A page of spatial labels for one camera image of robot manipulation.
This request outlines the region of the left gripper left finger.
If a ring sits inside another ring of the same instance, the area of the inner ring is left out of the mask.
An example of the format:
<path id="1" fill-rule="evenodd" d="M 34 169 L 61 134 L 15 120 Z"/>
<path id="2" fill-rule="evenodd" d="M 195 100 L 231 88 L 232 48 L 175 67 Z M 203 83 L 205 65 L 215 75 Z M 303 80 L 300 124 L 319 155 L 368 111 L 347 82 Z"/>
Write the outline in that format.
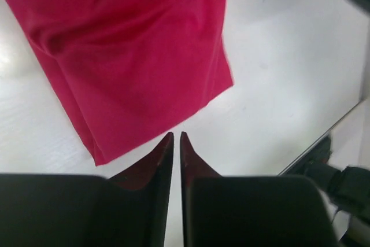
<path id="1" fill-rule="evenodd" d="M 119 174 L 2 174 L 2 246 L 163 246 L 174 136 Z"/>

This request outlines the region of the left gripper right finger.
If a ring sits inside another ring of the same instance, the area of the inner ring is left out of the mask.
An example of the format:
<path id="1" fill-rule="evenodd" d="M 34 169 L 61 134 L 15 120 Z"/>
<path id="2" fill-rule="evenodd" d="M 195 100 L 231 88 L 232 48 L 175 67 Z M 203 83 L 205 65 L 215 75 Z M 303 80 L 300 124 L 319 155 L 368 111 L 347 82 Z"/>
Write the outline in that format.
<path id="1" fill-rule="evenodd" d="M 306 178 L 221 176 L 180 136 L 185 246 L 337 246 L 323 198 Z"/>

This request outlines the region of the bright red t shirt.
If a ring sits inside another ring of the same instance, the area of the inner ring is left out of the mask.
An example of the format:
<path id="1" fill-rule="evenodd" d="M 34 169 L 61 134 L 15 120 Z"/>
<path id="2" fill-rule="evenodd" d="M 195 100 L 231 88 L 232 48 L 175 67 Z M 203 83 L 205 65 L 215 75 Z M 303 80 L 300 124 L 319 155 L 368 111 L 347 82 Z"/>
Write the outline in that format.
<path id="1" fill-rule="evenodd" d="M 5 0 L 96 165 L 233 85 L 226 0 Z"/>

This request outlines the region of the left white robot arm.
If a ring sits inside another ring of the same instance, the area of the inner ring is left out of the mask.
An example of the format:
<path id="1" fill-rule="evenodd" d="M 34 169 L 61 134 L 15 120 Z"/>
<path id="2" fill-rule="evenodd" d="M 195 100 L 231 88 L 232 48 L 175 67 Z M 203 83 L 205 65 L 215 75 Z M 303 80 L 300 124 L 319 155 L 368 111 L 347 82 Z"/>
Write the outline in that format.
<path id="1" fill-rule="evenodd" d="M 1 0 L 2 246 L 337 246 L 300 153 L 359 97 L 369 0 Z"/>

